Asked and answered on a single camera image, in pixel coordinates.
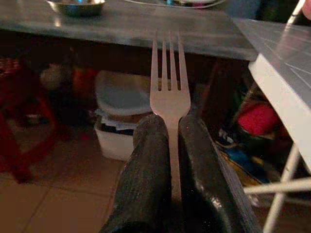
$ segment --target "red object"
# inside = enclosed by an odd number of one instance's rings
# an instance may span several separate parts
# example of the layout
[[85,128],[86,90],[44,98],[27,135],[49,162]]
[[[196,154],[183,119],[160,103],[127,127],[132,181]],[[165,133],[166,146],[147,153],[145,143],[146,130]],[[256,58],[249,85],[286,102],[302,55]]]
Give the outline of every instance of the red object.
[[243,112],[238,119],[239,125],[252,135],[271,133],[280,123],[274,109],[267,104],[255,104]]
[[[53,131],[46,140],[21,153],[3,113],[6,111],[18,123],[25,123],[22,109],[27,108],[29,98],[37,100],[37,107],[53,125]],[[0,58],[0,172],[11,172],[18,183],[29,180],[32,177],[29,166],[42,160],[58,139],[66,138],[64,127],[56,120],[38,77],[19,60]]]

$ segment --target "metal bowl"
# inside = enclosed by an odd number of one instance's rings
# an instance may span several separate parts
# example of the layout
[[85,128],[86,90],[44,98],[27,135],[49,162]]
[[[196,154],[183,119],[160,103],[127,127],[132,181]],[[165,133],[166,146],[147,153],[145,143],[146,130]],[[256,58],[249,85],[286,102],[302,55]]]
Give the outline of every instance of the metal bowl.
[[105,0],[47,0],[51,8],[67,16],[97,16],[102,12]]

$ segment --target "tiled floor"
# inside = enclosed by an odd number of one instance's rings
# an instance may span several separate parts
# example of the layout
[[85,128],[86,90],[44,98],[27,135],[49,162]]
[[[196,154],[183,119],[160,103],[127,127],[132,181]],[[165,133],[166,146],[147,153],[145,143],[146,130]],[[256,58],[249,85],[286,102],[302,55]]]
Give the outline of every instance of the tiled floor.
[[[15,133],[26,150],[47,129]],[[81,139],[83,131],[73,129],[70,141],[59,142],[32,166],[30,183],[17,184],[10,174],[0,174],[0,232],[98,233],[124,163],[102,157],[93,130],[87,132],[89,140]]]

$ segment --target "fork tine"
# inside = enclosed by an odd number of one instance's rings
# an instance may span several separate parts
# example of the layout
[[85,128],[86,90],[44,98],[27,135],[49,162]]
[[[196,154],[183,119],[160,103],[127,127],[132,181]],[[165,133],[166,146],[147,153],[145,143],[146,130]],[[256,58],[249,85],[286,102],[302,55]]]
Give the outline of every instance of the fork tine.
[[172,35],[170,33],[170,64],[171,64],[171,90],[177,90],[177,76],[174,56],[174,45],[172,43]]
[[167,58],[166,58],[166,41],[165,36],[163,37],[162,45],[162,91],[168,91],[167,85]]
[[157,66],[157,36],[155,37],[152,44],[152,60],[151,60],[151,81],[150,90],[158,91],[158,66]]
[[178,33],[178,56],[179,56],[180,90],[188,90],[189,86],[188,86],[185,53],[179,33]]

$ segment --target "red cloth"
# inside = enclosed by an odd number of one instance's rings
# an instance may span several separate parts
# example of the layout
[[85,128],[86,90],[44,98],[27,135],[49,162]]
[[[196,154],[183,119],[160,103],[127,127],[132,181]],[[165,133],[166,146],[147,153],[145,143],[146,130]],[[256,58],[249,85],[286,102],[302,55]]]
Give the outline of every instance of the red cloth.
[[280,119],[271,106],[259,103],[242,113],[238,123],[250,134],[259,136],[272,132]]

